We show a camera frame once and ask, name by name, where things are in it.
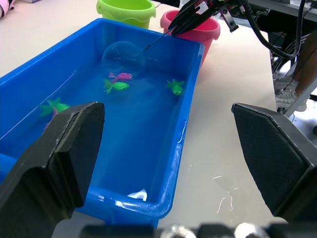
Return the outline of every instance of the water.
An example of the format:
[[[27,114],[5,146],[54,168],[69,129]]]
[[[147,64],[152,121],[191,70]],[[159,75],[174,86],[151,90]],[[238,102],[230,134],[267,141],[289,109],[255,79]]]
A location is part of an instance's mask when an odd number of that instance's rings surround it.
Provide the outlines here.
[[[168,157],[168,146],[179,113],[182,96],[175,96],[167,80],[185,78],[145,69],[127,81],[124,91],[104,92],[109,72],[101,65],[79,70],[49,99],[75,106],[91,101],[105,105],[105,125],[91,185],[128,195],[145,189],[151,198],[157,164]],[[18,134],[2,153],[19,158],[41,136],[52,115],[40,117],[36,108],[12,134]]]

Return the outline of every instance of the black cable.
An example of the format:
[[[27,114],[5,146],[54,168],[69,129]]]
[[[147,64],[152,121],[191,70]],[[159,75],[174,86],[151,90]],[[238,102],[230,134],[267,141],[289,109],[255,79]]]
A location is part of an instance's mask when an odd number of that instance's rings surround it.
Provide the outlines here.
[[[305,16],[307,15],[307,13],[308,13],[310,10],[312,10],[312,9],[313,9],[313,8],[310,7],[310,8],[308,9],[308,11],[305,12],[303,18],[305,18]],[[286,28],[285,31],[283,31],[281,34],[279,34],[278,37],[277,37],[277,39],[272,43],[272,45],[274,45],[274,44],[279,40],[279,38],[281,38],[281,37],[283,36],[283,34],[284,34],[285,32],[287,32],[289,29],[291,29],[291,28],[294,26],[294,24],[295,24],[296,22],[297,22],[297,20],[295,20],[288,28]]]
[[[301,47],[301,37],[302,37],[302,23],[303,23],[303,13],[304,13],[304,6],[305,6],[305,0],[301,0],[301,4],[299,6],[298,11],[298,18],[297,18],[297,29],[296,29],[296,41],[295,41],[295,49],[293,54],[287,54],[280,49],[274,47],[272,44],[270,44],[261,34],[256,22],[253,19],[252,9],[248,2],[248,0],[240,0],[240,3],[245,9],[245,14],[247,16],[247,19],[251,25],[252,30],[254,31],[255,35],[259,39],[259,41],[267,47],[272,52],[276,53],[278,56],[281,56],[285,59],[291,60],[292,58],[296,57],[299,53],[300,47]]]
[[[305,59],[304,63],[300,66],[300,68],[299,68],[296,72],[293,73],[293,78],[292,78],[292,80],[291,80],[291,81],[283,88],[283,90],[282,90],[280,93],[278,93],[277,95],[282,94],[282,93],[284,92],[284,90],[293,82],[295,75],[302,69],[302,67],[304,67],[304,65],[306,64],[306,62],[308,61],[308,59],[312,56],[312,54],[313,54],[316,50],[317,50],[317,48],[315,48],[315,49],[310,53],[310,55]]]

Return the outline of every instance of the sneaker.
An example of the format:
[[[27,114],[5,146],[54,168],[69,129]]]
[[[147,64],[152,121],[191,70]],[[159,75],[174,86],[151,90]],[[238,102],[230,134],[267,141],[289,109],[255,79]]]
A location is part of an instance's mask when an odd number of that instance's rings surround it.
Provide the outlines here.
[[[275,95],[277,108],[289,108],[291,104],[297,99],[297,94],[293,90],[284,90],[281,94]],[[296,111],[303,112],[307,109],[307,99],[300,105]]]
[[[275,92],[284,89],[286,86],[288,89],[295,90],[298,82],[296,80],[293,80],[293,78],[294,78],[294,75],[291,74],[283,78],[278,78],[274,80],[273,85],[274,85]]]

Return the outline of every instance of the toy fish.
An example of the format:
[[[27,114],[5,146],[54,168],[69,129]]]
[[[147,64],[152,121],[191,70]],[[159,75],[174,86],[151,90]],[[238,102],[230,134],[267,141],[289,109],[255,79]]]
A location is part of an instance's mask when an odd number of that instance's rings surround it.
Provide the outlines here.
[[[127,81],[130,80],[132,78],[132,74],[130,73],[120,73],[118,74],[118,76],[115,76],[114,73],[110,72],[110,75],[108,76],[110,78],[114,78],[111,83],[115,83],[119,80],[121,81]]]
[[[112,88],[114,88],[116,91],[122,91],[125,90],[129,87],[129,84],[124,83],[124,82],[116,82],[116,83],[111,83],[109,80],[105,79],[105,86],[104,88],[107,88],[104,92],[107,94],[111,91]]]
[[[170,87],[170,88],[172,88],[173,94],[175,94],[175,95],[177,95],[177,96],[179,96],[179,95],[182,94],[183,88],[182,88],[181,86],[184,84],[184,81],[182,81],[182,82],[177,82],[175,79],[173,79],[173,82],[172,82],[172,83],[169,82],[169,81],[167,81],[167,82],[168,82],[167,86]]]
[[[69,105],[60,103],[60,98],[57,98],[55,101],[53,100],[46,100],[46,101],[49,103],[49,106],[40,105],[40,107],[42,108],[42,112],[40,114],[41,117],[44,117],[50,113],[57,114],[69,108]]]

